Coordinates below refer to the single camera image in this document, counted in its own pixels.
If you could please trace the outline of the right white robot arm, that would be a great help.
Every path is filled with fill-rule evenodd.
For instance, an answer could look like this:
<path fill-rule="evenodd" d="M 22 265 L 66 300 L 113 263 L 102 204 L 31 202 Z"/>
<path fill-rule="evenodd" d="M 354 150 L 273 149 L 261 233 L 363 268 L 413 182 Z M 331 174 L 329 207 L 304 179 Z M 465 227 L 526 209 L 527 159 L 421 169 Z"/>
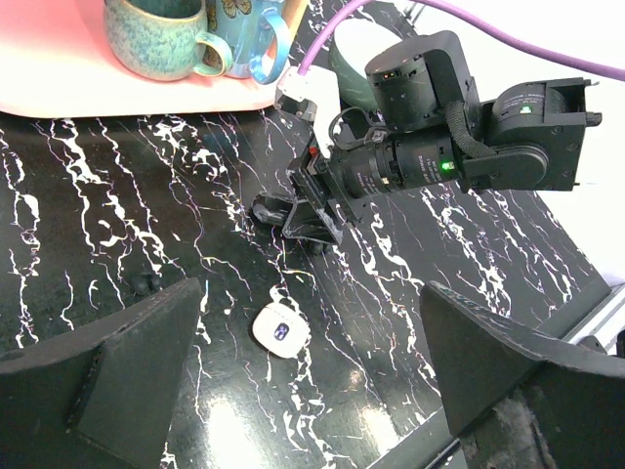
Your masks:
<path fill-rule="evenodd" d="M 288 168 L 295 196 L 287 238 L 338 244 L 358 200 L 456 183 L 463 192 L 569 192 L 585 133 L 603 117 L 586 107 L 590 81 L 524 82 L 482 102 L 458 36 L 402 40 L 365 75 L 380 113 L 352 132 L 346 111 L 314 111 L 312 137 Z"/>

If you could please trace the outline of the cream earbud charging case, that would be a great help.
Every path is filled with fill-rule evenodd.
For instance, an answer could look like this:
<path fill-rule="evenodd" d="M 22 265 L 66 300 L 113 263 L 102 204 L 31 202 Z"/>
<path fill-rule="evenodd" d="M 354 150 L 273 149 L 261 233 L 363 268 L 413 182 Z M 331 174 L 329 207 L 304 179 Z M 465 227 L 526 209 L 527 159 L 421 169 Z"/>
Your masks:
<path fill-rule="evenodd" d="M 282 359 L 295 359 L 306 346 L 311 329 L 291 308 L 268 303 L 252 323 L 252 335 L 267 351 Z"/>

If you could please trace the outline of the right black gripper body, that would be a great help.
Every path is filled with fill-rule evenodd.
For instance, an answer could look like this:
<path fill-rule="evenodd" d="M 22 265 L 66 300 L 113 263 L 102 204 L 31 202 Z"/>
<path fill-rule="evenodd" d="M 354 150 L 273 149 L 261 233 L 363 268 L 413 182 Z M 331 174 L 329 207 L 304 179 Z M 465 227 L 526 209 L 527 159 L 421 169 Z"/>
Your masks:
<path fill-rule="evenodd" d="M 339 205 L 356 223 L 359 199 L 455 181 L 461 171 L 447 132 L 416 131 L 353 149 L 335 148 L 329 158 L 311 140 L 287 175 L 295 199 L 304 198 L 315 208 Z"/>

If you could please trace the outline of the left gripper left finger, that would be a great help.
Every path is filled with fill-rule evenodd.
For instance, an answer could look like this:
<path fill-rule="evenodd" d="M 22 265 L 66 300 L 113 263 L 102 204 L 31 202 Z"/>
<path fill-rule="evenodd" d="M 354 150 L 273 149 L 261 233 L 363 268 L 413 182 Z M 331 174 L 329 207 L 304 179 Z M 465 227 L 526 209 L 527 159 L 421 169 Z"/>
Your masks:
<path fill-rule="evenodd" d="M 159 467 L 201 297 L 184 279 L 2 354 L 2 467 Z"/>

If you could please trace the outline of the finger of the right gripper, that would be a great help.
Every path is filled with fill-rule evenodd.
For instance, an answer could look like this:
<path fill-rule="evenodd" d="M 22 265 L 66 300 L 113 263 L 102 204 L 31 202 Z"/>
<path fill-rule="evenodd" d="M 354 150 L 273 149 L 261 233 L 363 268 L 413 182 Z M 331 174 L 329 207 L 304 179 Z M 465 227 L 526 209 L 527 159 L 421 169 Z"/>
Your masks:
<path fill-rule="evenodd" d="M 328 203 L 315 208 L 304 198 L 293 201 L 281 232 L 286 238 L 323 244 L 341 244 L 343 241 L 343 224 L 333 208 Z"/>

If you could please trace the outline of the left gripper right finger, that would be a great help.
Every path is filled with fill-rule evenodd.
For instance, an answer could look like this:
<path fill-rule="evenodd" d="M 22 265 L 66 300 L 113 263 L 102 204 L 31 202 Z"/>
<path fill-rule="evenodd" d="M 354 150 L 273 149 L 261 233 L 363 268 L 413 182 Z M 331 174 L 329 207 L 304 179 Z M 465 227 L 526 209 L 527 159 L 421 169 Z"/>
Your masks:
<path fill-rule="evenodd" d="M 624 361 L 431 282 L 420 310 L 448 429 L 470 468 L 621 468 Z"/>

